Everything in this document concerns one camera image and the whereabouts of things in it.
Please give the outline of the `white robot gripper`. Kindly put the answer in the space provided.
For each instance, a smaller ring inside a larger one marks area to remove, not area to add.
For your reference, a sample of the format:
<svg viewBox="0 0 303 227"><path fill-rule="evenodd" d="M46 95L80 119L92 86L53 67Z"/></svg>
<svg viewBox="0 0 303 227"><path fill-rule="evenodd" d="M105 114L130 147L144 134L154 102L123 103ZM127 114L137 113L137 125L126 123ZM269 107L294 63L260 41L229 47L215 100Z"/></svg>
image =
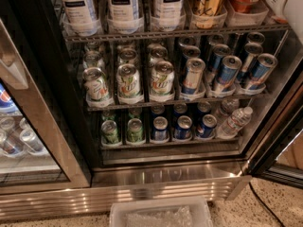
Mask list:
<svg viewBox="0 0 303 227"><path fill-rule="evenodd" d="M265 0L275 15L287 20L303 44L303 0Z"/></svg>

